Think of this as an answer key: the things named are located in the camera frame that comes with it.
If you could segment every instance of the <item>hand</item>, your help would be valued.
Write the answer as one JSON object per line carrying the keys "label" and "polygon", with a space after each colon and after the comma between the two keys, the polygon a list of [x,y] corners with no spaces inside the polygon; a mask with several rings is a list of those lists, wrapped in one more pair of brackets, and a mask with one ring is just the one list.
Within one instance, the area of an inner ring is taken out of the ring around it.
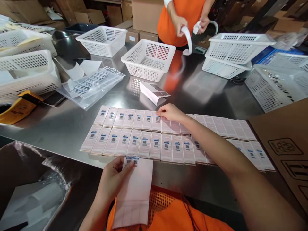
{"label": "hand", "polygon": [[182,122],[187,118],[190,118],[188,115],[179,110],[174,104],[166,104],[162,106],[157,112],[157,115],[165,117],[167,120]]}
{"label": "hand", "polygon": [[119,193],[128,174],[134,169],[135,164],[131,162],[122,170],[123,162],[124,156],[120,156],[115,158],[104,168],[95,196],[95,200],[98,204],[110,204]]}
{"label": "hand", "polygon": [[182,26],[187,26],[188,25],[186,19],[183,18],[183,17],[175,15],[172,18],[172,22],[173,22],[173,25],[174,25],[174,28],[175,28],[176,35],[178,37],[182,37],[184,35],[184,33],[181,32]]}
{"label": "hand", "polygon": [[199,30],[198,30],[197,34],[204,33],[204,31],[208,27],[208,24],[210,23],[210,20],[209,20],[208,16],[201,16],[200,21],[201,22],[200,22]]}

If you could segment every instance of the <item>stainless steel table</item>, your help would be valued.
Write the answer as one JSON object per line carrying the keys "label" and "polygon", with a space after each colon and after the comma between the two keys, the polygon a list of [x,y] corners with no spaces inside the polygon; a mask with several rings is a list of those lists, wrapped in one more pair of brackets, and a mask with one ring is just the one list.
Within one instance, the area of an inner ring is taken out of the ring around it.
{"label": "stainless steel table", "polygon": [[[115,67],[126,76],[101,100],[85,111],[66,100],[58,107],[40,105],[28,117],[11,125],[1,126],[0,135],[18,140],[50,152],[66,156],[99,168],[104,168],[112,157],[98,157],[79,149],[101,105],[157,110],[144,95],[140,95],[139,81],[130,76],[120,58],[133,45],[126,44],[113,58],[91,56],[84,47],[67,33],[53,34],[60,62],[72,68],[76,58],[102,60],[103,65]],[[158,85],[171,94],[166,103],[174,103],[184,113],[248,119],[263,113],[261,107],[245,85],[201,70],[204,55],[182,56],[176,51],[169,72]],[[219,167],[179,166],[154,162],[154,185],[181,192],[202,201],[238,211],[229,180]]]}

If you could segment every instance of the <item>white basket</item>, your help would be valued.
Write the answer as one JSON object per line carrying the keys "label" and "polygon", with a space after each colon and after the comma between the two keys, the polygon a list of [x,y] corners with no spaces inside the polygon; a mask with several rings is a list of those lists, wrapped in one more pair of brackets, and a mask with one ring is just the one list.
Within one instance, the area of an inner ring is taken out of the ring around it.
{"label": "white basket", "polygon": [[[24,40],[34,36],[41,37],[41,39],[17,46]],[[10,49],[0,51],[0,57],[17,55],[38,50],[50,50],[53,57],[57,56],[57,52],[54,48],[54,45],[52,44],[52,37],[50,35],[30,30],[13,30],[0,34],[0,47],[12,47]]]}
{"label": "white basket", "polygon": [[220,33],[209,39],[208,55],[236,64],[246,64],[267,46],[276,43],[265,34]]}
{"label": "white basket", "polygon": [[14,102],[17,95],[25,90],[40,95],[61,86],[59,72],[49,50],[2,57],[0,71],[15,71],[17,76],[9,83],[0,84],[0,103]]}
{"label": "white basket", "polygon": [[256,64],[245,80],[264,112],[269,112],[307,97],[295,80],[304,71]]}
{"label": "white basket", "polygon": [[122,56],[121,61],[131,75],[159,82],[168,72],[175,50],[175,46],[142,39]]}
{"label": "white basket", "polygon": [[249,71],[251,69],[251,61],[245,65],[238,65],[225,60],[212,58],[208,56],[207,53],[205,54],[205,61],[202,67],[203,71],[210,72],[225,79],[231,79],[243,71]]}
{"label": "white basket", "polygon": [[304,71],[308,72],[308,56],[276,53],[275,56],[272,58],[271,62],[268,63],[268,65],[290,68],[294,68],[294,65],[296,65],[297,67],[300,67]]}
{"label": "white basket", "polygon": [[99,26],[76,37],[92,55],[113,57],[124,45],[126,29]]}

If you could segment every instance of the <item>white sleeve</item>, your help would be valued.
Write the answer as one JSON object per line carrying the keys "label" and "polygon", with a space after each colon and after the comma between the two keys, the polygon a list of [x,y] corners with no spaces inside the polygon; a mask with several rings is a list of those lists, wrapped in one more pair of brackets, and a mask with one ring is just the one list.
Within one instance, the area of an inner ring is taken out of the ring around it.
{"label": "white sleeve", "polygon": [[165,7],[166,7],[166,8],[167,8],[169,2],[171,2],[171,1],[173,1],[173,0],[164,0],[164,4],[165,4]]}

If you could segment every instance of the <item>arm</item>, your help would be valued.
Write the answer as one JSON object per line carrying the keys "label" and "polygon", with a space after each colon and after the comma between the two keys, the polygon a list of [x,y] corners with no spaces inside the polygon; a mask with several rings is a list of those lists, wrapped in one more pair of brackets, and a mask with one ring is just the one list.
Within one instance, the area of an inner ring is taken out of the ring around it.
{"label": "arm", "polygon": [[209,14],[214,2],[215,2],[215,0],[206,0],[205,1],[203,8],[202,8],[201,17],[200,17],[201,22],[200,22],[198,34],[204,33],[204,31],[208,27],[208,24],[210,23],[210,20],[208,18],[208,14]]}
{"label": "arm", "polygon": [[226,173],[249,230],[304,230],[305,223],[254,165],[230,142],[181,112],[173,104],[158,114],[183,124]]}
{"label": "arm", "polygon": [[124,156],[117,157],[103,170],[95,199],[79,228],[79,231],[104,230],[111,202],[119,193],[124,180],[132,171],[134,163],[123,166]]}
{"label": "arm", "polygon": [[181,32],[181,27],[187,26],[188,23],[186,19],[177,15],[172,0],[164,0],[164,2],[165,2],[165,7],[167,9],[167,12],[174,25],[177,36],[182,37],[184,34]]}

